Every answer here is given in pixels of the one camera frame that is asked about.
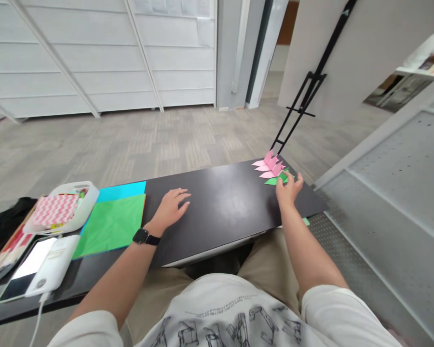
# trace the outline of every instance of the charging cable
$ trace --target charging cable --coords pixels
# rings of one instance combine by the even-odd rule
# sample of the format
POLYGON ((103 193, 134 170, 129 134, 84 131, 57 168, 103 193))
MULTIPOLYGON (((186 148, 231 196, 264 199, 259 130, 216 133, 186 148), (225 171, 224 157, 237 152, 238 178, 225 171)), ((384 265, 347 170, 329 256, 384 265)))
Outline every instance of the charging cable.
POLYGON ((37 323, 35 325, 34 334, 32 336, 32 340, 30 341, 29 347, 32 347, 32 345, 34 344, 35 337, 37 336, 37 330, 39 329, 40 318, 42 316, 43 304, 45 303, 45 301, 47 301, 48 297, 50 296, 50 293, 51 292, 45 292, 40 297, 40 300, 39 300, 40 306, 39 306, 39 313, 37 315, 37 323))

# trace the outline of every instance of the smartphone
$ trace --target smartphone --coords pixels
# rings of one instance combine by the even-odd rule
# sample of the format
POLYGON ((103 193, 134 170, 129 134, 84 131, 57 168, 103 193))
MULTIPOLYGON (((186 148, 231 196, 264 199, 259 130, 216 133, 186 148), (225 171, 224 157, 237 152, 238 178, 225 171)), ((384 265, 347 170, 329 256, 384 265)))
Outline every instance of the smartphone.
POLYGON ((58 236, 50 236, 38 239, 30 248, 24 261, 11 277, 5 289, 0 295, 0 303, 12 301, 24 297, 37 271, 43 264, 50 248, 58 236))

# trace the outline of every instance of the t-shirt sleeve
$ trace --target t-shirt sleeve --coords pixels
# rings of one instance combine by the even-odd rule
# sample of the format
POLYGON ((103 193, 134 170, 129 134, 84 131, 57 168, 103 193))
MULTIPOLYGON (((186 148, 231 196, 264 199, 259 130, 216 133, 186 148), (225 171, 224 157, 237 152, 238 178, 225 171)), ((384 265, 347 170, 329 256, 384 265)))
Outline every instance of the t-shirt sleeve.
POLYGON ((117 322, 108 311, 94 311, 71 320, 48 347, 122 347, 117 322))
POLYGON ((349 289, 321 285, 302 299, 302 319, 339 346, 400 346, 349 289))

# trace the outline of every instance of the white t-shirt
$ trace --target white t-shirt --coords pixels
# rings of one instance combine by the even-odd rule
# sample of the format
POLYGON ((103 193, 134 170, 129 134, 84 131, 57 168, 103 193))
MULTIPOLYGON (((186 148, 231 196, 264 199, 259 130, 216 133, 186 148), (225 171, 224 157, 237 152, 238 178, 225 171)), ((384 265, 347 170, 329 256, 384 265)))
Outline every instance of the white t-shirt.
MULTIPOLYGON (((114 316, 95 311, 66 324, 49 347, 120 347, 114 316)), ((210 274, 188 286, 137 347, 400 346, 350 290, 310 289, 302 319, 233 275, 210 274)))
POLYGON ((410 69, 417 69, 434 54, 434 34, 405 59, 403 66, 410 69))

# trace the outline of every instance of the hand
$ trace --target hand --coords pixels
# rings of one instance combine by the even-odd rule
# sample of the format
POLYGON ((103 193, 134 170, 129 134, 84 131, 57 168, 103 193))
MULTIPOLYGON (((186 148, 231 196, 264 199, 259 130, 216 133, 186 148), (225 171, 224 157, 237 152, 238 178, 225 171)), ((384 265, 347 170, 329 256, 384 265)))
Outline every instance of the hand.
POLYGON ((288 183, 283 186, 283 180, 278 178, 276 181, 276 198, 278 199, 278 204, 280 205, 280 210, 286 207, 294 207, 294 201, 302 185, 304 184, 304 178, 300 173, 298 173, 298 180, 294 182, 294 176, 289 172, 284 172, 288 176, 288 183))
POLYGON ((164 195, 158 210, 149 223, 144 226, 151 235, 161 237, 165 230, 179 220, 187 210, 190 202, 187 201, 178 208, 178 204, 191 196, 188 189, 173 189, 164 195))

